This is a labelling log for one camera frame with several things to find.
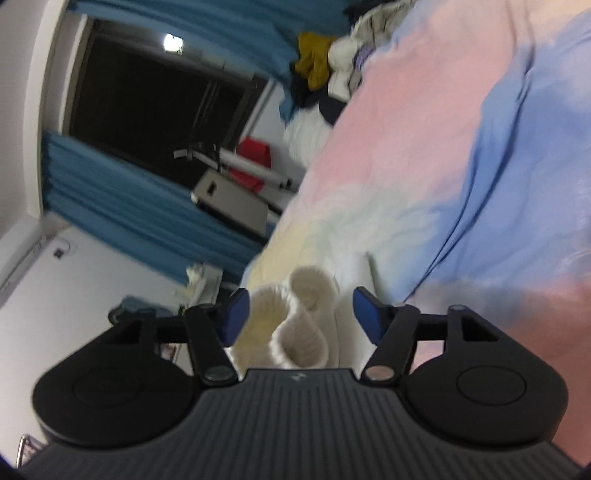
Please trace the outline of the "blue curtain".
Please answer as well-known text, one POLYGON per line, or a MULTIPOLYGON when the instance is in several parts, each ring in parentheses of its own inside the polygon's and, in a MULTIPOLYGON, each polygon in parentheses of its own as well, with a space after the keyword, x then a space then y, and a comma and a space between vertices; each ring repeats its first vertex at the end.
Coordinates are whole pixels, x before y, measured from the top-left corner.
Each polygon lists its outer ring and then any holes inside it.
POLYGON ((68 9, 180 37, 187 44, 236 66, 270 77, 286 97, 280 118, 290 121, 290 64, 297 60, 297 35, 341 37, 349 31, 347 1, 318 0, 91 0, 68 9))
POLYGON ((171 280, 208 263, 237 283, 263 249, 197 209, 183 186, 71 137, 44 132, 41 156, 47 210, 171 280))

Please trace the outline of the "white air conditioner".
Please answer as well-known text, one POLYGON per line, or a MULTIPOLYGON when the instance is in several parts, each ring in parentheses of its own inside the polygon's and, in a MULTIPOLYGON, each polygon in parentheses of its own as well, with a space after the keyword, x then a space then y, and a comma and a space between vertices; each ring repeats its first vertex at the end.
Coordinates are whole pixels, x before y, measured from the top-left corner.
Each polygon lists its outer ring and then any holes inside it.
POLYGON ((25 216, 1 238, 1 305, 43 251, 47 239, 39 220, 25 216))

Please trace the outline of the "grey white clothes pile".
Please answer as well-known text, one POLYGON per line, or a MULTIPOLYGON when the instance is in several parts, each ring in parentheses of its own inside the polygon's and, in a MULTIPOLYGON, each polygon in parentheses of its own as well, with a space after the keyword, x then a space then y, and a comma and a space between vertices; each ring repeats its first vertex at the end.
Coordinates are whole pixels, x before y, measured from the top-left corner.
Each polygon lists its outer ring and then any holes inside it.
POLYGON ((356 20, 349 35, 332 43, 328 53, 332 70, 329 97, 349 102, 363 81, 363 64, 390 42, 412 8, 412 4, 404 2, 381 4, 356 20))

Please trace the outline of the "white puffy jacket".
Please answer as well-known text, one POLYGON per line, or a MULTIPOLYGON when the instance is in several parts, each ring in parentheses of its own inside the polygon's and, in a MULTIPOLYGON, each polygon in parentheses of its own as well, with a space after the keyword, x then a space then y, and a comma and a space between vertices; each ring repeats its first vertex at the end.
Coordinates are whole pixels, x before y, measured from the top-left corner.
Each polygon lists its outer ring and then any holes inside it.
POLYGON ((315 157, 325 148, 332 134, 332 126, 325 121, 320 106, 298 110, 283 132, 291 159, 308 169, 315 157))

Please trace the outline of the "right blue curtain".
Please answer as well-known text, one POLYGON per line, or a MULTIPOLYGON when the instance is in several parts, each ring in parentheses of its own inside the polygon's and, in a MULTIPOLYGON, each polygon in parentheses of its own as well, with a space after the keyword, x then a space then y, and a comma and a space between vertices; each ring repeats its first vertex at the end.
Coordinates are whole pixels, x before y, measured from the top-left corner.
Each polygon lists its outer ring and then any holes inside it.
POLYGON ((270 77, 286 97, 280 118, 290 121, 290 64, 297 60, 297 35, 341 37, 349 31, 347 1, 318 0, 91 0, 68 9, 180 37, 187 44, 236 66, 270 77))

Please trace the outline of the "red cloth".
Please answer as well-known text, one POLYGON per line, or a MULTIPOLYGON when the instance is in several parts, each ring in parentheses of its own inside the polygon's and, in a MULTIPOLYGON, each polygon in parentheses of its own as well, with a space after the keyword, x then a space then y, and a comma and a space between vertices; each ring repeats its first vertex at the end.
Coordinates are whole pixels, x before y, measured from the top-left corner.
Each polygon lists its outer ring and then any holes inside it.
MULTIPOLYGON (((252 137, 245 137, 236 147, 235 153, 261 167, 270 169, 273 167, 271 161, 270 145, 266 142, 252 137)), ((245 187, 252 193, 259 193, 263 189, 264 181, 249 173, 240 170, 230 169, 229 176, 239 185, 245 187)))

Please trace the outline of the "white zip sweatshirt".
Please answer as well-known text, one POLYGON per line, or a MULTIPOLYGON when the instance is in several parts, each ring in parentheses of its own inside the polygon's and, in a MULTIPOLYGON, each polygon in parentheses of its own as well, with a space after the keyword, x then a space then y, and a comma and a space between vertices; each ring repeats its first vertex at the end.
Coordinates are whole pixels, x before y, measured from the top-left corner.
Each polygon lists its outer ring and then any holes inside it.
POLYGON ((334 274, 301 266, 249 292, 249 319, 226 353, 249 369, 346 368, 360 375, 375 346, 353 313, 353 290, 376 292, 370 257, 356 253, 334 274))

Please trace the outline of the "black framed mirror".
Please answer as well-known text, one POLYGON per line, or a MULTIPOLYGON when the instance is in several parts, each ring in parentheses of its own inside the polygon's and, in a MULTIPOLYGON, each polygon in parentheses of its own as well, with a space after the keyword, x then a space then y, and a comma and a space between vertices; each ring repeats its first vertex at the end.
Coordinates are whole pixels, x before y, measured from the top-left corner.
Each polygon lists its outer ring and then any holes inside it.
POLYGON ((155 317, 158 312, 158 306, 138 297, 126 296, 108 312, 107 320, 111 325, 116 325, 127 318, 137 315, 155 317))

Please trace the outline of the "dark window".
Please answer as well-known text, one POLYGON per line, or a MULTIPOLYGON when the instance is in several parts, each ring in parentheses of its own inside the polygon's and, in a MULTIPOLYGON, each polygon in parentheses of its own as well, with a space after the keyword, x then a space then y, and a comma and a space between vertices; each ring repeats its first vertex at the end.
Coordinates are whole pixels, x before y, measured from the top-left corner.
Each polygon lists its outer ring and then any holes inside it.
POLYGON ((170 35, 93 22, 74 97, 70 136, 186 188, 204 162, 175 151, 235 149, 267 80, 170 35))

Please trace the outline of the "white dressing table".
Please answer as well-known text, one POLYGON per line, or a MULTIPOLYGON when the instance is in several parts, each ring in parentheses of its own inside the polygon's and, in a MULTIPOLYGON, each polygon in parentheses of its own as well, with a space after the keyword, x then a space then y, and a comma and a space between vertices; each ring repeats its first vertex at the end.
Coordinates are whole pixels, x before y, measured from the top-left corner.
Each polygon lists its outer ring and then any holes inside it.
MULTIPOLYGON (((200 304, 214 304, 221 289, 223 271, 214 265, 194 264, 186 269, 187 284, 175 296, 181 300, 178 313, 200 304)), ((188 347, 181 343, 166 343, 161 346, 161 357, 191 375, 192 367, 188 347)))

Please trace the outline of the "left blue curtain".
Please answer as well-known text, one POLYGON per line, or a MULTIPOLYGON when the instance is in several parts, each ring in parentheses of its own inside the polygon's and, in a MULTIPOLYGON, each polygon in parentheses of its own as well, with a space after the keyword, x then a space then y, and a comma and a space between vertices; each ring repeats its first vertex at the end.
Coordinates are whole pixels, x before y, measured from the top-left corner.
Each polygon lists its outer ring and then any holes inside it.
POLYGON ((263 249, 197 209, 183 186, 71 137, 44 132, 41 156, 47 210, 171 280, 208 263, 237 283, 263 249))

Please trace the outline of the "pastel rainbow duvet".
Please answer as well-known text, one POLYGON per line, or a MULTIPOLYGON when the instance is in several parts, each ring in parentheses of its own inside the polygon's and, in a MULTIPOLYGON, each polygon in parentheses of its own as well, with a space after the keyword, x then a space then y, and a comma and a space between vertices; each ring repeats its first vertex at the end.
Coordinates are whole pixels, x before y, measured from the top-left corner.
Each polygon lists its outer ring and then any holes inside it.
POLYGON ((366 63, 245 285, 312 300, 331 367, 372 345, 353 289, 464 304, 550 363, 590 460, 590 5, 421 1, 366 63))

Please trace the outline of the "mustard yellow garment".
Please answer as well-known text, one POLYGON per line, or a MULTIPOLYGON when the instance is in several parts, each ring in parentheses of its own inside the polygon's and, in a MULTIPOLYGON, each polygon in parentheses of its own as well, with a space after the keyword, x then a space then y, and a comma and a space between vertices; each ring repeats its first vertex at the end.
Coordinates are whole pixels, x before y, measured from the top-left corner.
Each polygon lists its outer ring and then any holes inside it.
POLYGON ((297 36, 297 62, 294 71, 308 83, 308 89, 318 91, 325 87, 331 76, 329 48, 337 37, 315 32, 301 32, 297 36))

